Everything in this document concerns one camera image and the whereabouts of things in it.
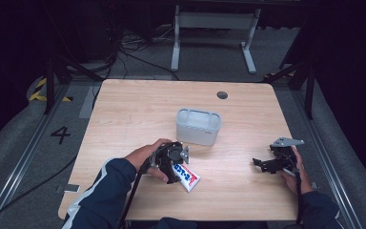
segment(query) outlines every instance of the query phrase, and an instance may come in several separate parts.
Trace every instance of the metal frame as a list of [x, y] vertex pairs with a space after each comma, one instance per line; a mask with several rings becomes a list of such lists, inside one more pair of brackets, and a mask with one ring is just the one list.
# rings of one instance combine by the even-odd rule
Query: metal frame
[[206, 12], [180, 12], [180, 7], [175, 7], [174, 13], [174, 43], [171, 70], [176, 72], [179, 68], [180, 55], [180, 28], [218, 28], [248, 30], [248, 39], [241, 42], [241, 49], [245, 57], [249, 73], [255, 74], [256, 68], [252, 59], [250, 47], [254, 38], [254, 31], [260, 15], [260, 9], [254, 13], [206, 13]]
[[[60, 85], [58, 88], [58, 91], [55, 96], [55, 101], [61, 101], [61, 99], [65, 96], [67, 93], [67, 90], [70, 85]], [[14, 167], [13, 171], [11, 172], [5, 187], [2, 189], [0, 193], [0, 210], [5, 207], [8, 203], [10, 203], [10, 200], [12, 199], [14, 193], [17, 190], [17, 187], [19, 186], [20, 182], [22, 181], [23, 176], [25, 175], [26, 171], [29, 168], [29, 165], [31, 164], [31, 161], [36, 153], [36, 148], [40, 143], [40, 140], [42, 138], [43, 133], [47, 129], [51, 118], [57, 109], [58, 105], [60, 103], [56, 102], [52, 104], [52, 107], [50, 108], [49, 112], [47, 114], [44, 114], [42, 119], [40, 120], [40, 123], [38, 124], [37, 129], [35, 130], [34, 134], [31, 137], [31, 140], [29, 141], [28, 146], [26, 147], [25, 151], [23, 152], [23, 155], [18, 160], [16, 166]]]
[[337, 203], [340, 207], [340, 211], [347, 223], [347, 228], [362, 228], [361, 223], [358, 219], [355, 209], [353, 208], [352, 202], [347, 196], [346, 190], [343, 183], [340, 180], [336, 172], [336, 168], [333, 165], [331, 159], [329, 158], [328, 152], [320, 139], [319, 133], [315, 127], [314, 122], [308, 118], [306, 111], [303, 109], [304, 102], [300, 91], [293, 91], [293, 98], [300, 112], [302, 112], [302, 117], [304, 123], [311, 134], [314, 144], [317, 149], [317, 157], [325, 173], [326, 178], [334, 192]]

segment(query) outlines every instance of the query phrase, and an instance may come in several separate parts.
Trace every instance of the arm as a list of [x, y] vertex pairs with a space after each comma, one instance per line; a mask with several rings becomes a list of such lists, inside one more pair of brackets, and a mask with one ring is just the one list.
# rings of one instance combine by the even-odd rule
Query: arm
[[339, 208], [327, 195], [317, 191], [303, 194], [302, 208], [306, 229], [343, 228], [336, 219]]
[[[63, 228], [116, 228], [137, 171], [152, 152], [167, 142], [170, 140], [159, 139], [125, 158], [108, 160], [93, 186], [68, 209]], [[168, 177], [160, 170], [151, 168], [148, 173], [168, 181]]]
[[[303, 224], [306, 229], [337, 229], [342, 226], [337, 222], [336, 216], [339, 212], [335, 204], [327, 195], [314, 191], [308, 174], [302, 164], [302, 158], [296, 148], [293, 148], [296, 156], [296, 168], [301, 177], [301, 197]], [[281, 173], [290, 190], [296, 194], [296, 180], [287, 173]]]

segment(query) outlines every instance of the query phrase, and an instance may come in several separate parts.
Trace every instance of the yellow tape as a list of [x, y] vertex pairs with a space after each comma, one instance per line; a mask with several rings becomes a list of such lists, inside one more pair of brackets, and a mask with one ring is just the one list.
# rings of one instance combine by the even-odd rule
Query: yellow tape
[[[43, 88], [43, 86], [47, 83], [47, 78], [46, 76], [43, 76], [41, 78], [41, 80], [38, 82], [37, 86], [34, 89], [34, 93], [31, 95], [31, 97], [29, 98], [29, 101], [33, 101], [33, 100], [39, 100], [39, 101], [47, 101], [47, 97], [46, 96], [41, 96], [40, 91]], [[62, 101], [64, 102], [72, 102], [73, 101], [73, 97], [64, 97], [62, 99]]]

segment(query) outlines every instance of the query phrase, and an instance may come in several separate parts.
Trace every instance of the white plastic container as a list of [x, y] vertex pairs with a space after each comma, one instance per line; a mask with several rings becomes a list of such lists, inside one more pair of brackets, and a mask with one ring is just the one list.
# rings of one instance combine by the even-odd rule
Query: white plastic container
[[183, 108], [176, 116], [176, 138], [179, 141], [212, 146], [221, 127], [221, 117], [215, 112]]

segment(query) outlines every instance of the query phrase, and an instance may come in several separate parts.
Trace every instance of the table leg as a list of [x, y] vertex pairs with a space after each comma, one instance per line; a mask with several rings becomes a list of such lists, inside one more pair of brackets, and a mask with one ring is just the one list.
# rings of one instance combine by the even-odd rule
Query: table leg
[[180, 21], [179, 21], [179, 6], [176, 6], [174, 13], [174, 44], [173, 44], [173, 54], [172, 54], [172, 66], [171, 70], [176, 72], [179, 69], [179, 55], [180, 55]]
[[251, 73], [251, 74], [256, 73], [256, 68], [254, 66], [254, 60], [252, 59], [249, 48], [251, 47], [252, 39], [254, 38], [254, 31], [256, 30], [259, 15], [260, 15], [260, 10], [255, 10], [254, 18], [252, 20], [251, 26], [249, 27], [248, 40], [246, 42], [241, 42], [241, 47], [242, 47], [243, 55], [245, 57], [246, 65], [248, 66], [249, 73]]

